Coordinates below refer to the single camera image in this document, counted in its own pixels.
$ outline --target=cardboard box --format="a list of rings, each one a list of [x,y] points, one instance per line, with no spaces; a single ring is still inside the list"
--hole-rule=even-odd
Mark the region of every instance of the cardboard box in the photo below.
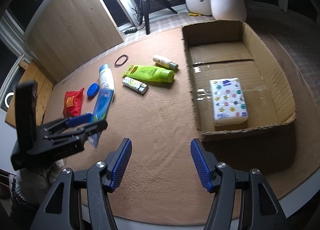
[[[288,80],[267,46],[246,23],[213,21],[182,28],[193,103],[204,140],[242,137],[295,119]],[[242,124],[214,126],[212,79],[238,77],[248,109]]]

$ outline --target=white tissue pack with colorful pattern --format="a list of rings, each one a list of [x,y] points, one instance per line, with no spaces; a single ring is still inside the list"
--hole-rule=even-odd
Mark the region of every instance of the white tissue pack with colorful pattern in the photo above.
[[[215,126],[243,123],[248,119],[247,106],[238,78],[210,80]]]

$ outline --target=silver bolt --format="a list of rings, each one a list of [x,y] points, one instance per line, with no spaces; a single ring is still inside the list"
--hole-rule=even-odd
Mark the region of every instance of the silver bolt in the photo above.
[[[259,175],[260,174],[260,170],[259,169],[252,169],[252,173],[254,175]]]
[[[223,169],[225,168],[227,165],[224,162],[218,162],[217,164],[218,168]]]
[[[102,167],[104,167],[106,165],[106,163],[104,162],[104,161],[99,161],[99,162],[97,162],[97,164],[96,164],[96,166],[98,167],[98,168],[102,168]]]
[[[69,174],[70,172],[71,172],[70,168],[65,168],[65,169],[62,170],[63,174]]]

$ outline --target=blue bottle cap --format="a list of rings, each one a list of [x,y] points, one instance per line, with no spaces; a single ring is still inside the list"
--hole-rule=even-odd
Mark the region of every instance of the blue bottle cap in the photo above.
[[[102,70],[106,69],[106,68],[109,68],[109,65],[108,64],[103,64],[100,68],[99,68],[99,74]]]
[[[97,83],[93,83],[87,91],[87,96],[90,98],[93,98],[96,96],[96,94],[99,92],[99,85]]]

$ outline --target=penguin foot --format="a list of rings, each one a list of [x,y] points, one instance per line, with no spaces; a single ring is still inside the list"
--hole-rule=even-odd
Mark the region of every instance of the penguin foot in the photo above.
[[[188,16],[202,16],[202,14],[199,14],[199,13],[188,13]]]

